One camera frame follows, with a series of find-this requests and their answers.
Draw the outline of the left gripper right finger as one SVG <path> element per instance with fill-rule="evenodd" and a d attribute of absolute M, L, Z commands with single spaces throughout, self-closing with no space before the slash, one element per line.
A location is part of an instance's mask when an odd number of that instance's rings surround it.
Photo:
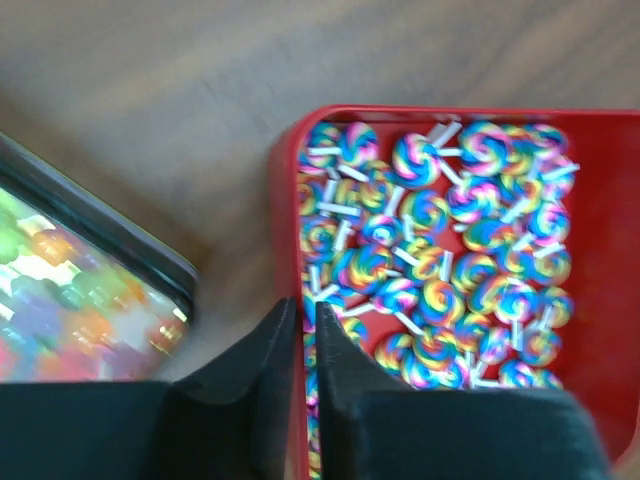
<path fill-rule="evenodd" d="M 413 390 L 316 307 L 326 479 L 610 479 L 590 415 L 553 389 Z"/>

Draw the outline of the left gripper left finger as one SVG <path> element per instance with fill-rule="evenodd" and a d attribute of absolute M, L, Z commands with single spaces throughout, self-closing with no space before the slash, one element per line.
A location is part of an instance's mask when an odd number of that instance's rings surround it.
<path fill-rule="evenodd" d="M 296 304 L 174 383 L 154 437 L 157 479 L 281 479 L 285 473 Z"/>

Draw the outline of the red tray of lollipops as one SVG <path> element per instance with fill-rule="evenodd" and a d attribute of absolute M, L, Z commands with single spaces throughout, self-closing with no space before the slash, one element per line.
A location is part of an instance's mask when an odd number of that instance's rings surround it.
<path fill-rule="evenodd" d="M 269 157 L 277 292 L 301 309 L 292 474 L 320 479 L 315 307 L 405 386 L 563 387 L 639 445 L 639 114 L 318 109 Z"/>

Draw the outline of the gold tin of gummies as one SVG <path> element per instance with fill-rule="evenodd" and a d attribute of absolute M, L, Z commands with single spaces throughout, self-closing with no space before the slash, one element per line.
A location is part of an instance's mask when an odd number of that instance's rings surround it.
<path fill-rule="evenodd" d="M 184 257 L 1 140 L 1 379 L 150 377 L 194 322 Z"/>

